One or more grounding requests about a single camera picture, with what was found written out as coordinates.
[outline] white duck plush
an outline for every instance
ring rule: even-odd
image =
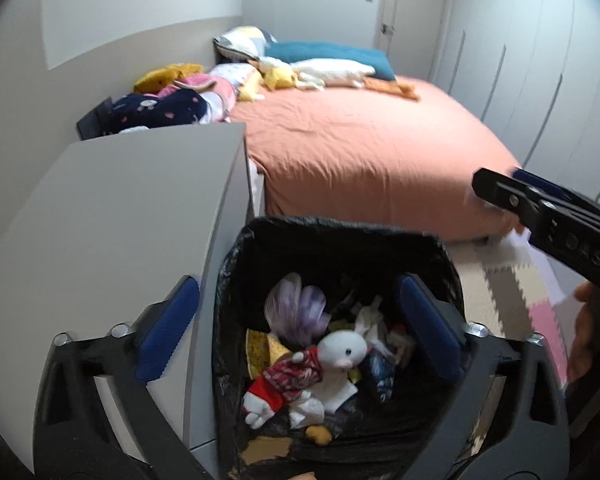
[[[333,332],[317,346],[282,359],[256,378],[242,398],[245,422],[254,430],[289,405],[292,428],[320,424],[358,389],[347,371],[366,356],[364,338],[351,330]]]

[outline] orange bedspread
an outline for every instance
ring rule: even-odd
[[[349,88],[239,103],[232,120],[247,124],[267,213],[389,224],[446,241],[507,233],[515,218],[467,194],[478,168],[519,163],[462,105],[411,82],[419,103]]]

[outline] red plaid doll shirt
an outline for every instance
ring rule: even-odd
[[[267,367],[256,378],[249,391],[265,400],[274,412],[285,404],[294,402],[302,391],[322,380],[322,367],[318,362],[318,347],[302,352],[304,358],[295,363],[293,356]]]

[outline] garbage bag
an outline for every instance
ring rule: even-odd
[[[334,437],[328,446],[305,439],[304,429],[290,430],[286,409],[260,430],[244,423],[242,396],[251,384],[246,330],[269,332],[265,299],[290,272],[318,286],[328,308],[342,299],[337,294],[343,276],[359,283],[359,293],[368,295],[366,304],[376,294],[384,298],[381,311],[388,323],[404,323],[394,287],[397,276],[410,272],[464,316],[458,273],[437,238],[318,218],[250,222],[225,258],[216,290],[212,365],[222,478],[278,480],[310,471],[318,479],[392,478],[417,457],[453,388],[422,351],[396,373],[389,402],[379,404],[360,387],[335,414],[326,415],[324,425]],[[290,437],[288,455],[247,465],[240,454],[259,435]]]

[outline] purple plastic object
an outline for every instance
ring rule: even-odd
[[[322,291],[312,285],[302,288],[300,275],[292,272],[271,289],[264,314],[278,338],[304,347],[326,332],[331,316],[324,314],[325,306]]]

